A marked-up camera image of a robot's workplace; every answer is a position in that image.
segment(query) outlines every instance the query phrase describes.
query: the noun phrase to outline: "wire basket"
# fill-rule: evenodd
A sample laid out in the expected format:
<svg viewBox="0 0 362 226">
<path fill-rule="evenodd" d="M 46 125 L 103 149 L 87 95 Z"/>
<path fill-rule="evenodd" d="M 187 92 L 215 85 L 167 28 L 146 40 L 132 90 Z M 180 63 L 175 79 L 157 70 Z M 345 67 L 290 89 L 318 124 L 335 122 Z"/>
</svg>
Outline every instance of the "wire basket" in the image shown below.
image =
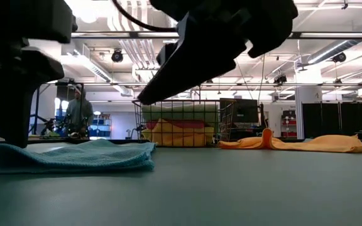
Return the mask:
<svg viewBox="0 0 362 226">
<path fill-rule="evenodd" d="M 133 101 L 138 139 L 171 147 L 213 147 L 229 141 L 234 102 L 163 100 L 142 105 Z"/>
</svg>

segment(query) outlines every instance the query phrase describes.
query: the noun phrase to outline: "orange cloth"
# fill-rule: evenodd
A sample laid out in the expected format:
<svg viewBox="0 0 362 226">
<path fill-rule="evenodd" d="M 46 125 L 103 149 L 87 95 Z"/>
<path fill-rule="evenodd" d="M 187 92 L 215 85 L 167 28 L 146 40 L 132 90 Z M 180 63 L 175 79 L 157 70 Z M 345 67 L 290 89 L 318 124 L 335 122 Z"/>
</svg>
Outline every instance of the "orange cloth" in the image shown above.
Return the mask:
<svg viewBox="0 0 362 226">
<path fill-rule="evenodd" d="M 142 135 L 149 141 L 173 147 L 204 147 L 206 143 L 212 142 L 213 133 L 213 127 L 181 128 L 164 119 L 159 119 L 152 130 L 142 131 Z"/>
<path fill-rule="evenodd" d="M 357 136 L 325 135 L 306 143 L 285 143 L 264 129 L 262 137 L 247 137 L 237 142 L 219 142 L 223 149 L 272 149 L 286 151 L 320 151 L 333 153 L 362 153 L 362 142 Z"/>
</svg>

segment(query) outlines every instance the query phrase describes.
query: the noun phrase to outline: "monitor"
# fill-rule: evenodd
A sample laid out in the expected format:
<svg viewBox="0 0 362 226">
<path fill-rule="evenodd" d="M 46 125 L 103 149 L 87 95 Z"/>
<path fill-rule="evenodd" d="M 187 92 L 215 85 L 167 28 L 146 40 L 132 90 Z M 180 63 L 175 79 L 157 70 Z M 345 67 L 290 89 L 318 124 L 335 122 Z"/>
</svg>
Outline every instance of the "monitor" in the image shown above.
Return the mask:
<svg viewBox="0 0 362 226">
<path fill-rule="evenodd" d="M 231 101 L 235 101 L 233 104 L 233 123 L 258 122 L 257 100 L 220 98 L 220 108 L 225 108 Z"/>
</svg>

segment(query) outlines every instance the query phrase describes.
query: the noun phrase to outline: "table surface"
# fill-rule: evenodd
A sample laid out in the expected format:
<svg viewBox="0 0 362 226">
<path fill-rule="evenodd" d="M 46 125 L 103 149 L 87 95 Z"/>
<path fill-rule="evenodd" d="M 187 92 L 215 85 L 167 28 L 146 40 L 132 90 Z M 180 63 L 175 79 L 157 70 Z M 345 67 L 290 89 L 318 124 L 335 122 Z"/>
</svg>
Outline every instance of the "table surface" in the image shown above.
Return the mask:
<svg viewBox="0 0 362 226">
<path fill-rule="evenodd" d="M 1 175 L 0 225 L 362 226 L 362 154 L 158 148 L 153 160 L 153 172 Z"/>
</svg>

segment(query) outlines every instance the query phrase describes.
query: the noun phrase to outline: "blue towel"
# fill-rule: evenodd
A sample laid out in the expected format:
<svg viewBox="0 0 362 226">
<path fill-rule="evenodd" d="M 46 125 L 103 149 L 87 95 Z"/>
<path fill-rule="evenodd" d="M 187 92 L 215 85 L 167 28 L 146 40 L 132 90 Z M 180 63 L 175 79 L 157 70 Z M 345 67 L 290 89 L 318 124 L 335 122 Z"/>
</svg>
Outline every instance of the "blue towel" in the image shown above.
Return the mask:
<svg viewBox="0 0 362 226">
<path fill-rule="evenodd" d="M 0 144 L 0 174 L 152 170 L 151 152 L 154 149 L 154 143 L 118 145 L 104 139 L 45 153 Z"/>
</svg>

